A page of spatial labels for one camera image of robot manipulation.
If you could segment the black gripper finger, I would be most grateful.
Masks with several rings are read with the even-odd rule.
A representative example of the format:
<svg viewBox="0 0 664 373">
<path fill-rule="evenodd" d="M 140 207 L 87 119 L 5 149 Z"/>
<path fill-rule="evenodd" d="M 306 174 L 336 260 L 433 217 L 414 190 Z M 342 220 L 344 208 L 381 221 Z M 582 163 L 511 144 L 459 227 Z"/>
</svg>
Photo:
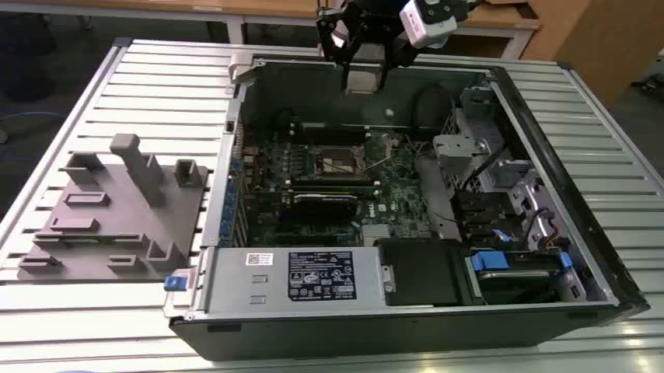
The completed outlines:
<svg viewBox="0 0 664 373">
<path fill-rule="evenodd" d="M 383 46 L 378 91 L 385 87 L 389 72 L 394 68 L 410 66 L 415 58 L 415 48 L 407 37 L 402 36 L 403 33 L 405 27 L 401 22 L 383 22 L 378 27 L 378 41 Z"/>
<path fill-rule="evenodd" d="M 359 9 L 318 9 L 315 26 L 324 61 L 340 67 L 340 90 L 346 90 L 350 62 L 359 50 Z"/>
</svg>

